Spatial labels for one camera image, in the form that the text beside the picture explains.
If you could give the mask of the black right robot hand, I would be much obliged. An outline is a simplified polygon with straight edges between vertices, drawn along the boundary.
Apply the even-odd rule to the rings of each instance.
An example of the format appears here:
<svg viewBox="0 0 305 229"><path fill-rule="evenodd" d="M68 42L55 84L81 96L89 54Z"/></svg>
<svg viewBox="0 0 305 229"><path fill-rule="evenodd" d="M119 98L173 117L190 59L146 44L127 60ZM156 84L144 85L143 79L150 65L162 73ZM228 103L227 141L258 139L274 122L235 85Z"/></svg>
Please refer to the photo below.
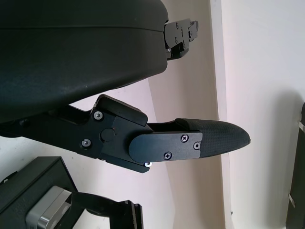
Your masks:
<svg viewBox="0 0 305 229"><path fill-rule="evenodd" d="M88 193L72 195L71 205L89 213L109 218L111 229L142 229L142 206L130 200L116 202L112 199Z"/></svg>

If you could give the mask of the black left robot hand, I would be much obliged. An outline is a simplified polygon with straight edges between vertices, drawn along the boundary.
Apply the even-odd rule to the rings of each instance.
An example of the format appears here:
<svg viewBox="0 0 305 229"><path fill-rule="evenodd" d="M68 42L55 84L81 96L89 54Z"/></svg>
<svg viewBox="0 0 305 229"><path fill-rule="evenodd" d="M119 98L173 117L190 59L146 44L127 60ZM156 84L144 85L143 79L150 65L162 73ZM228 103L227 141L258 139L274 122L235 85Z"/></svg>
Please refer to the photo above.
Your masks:
<svg viewBox="0 0 305 229"><path fill-rule="evenodd" d="M198 21L169 22L160 0L3 0L0 134L145 173L250 144L239 126L177 118L149 123L105 94L185 56Z"/></svg>

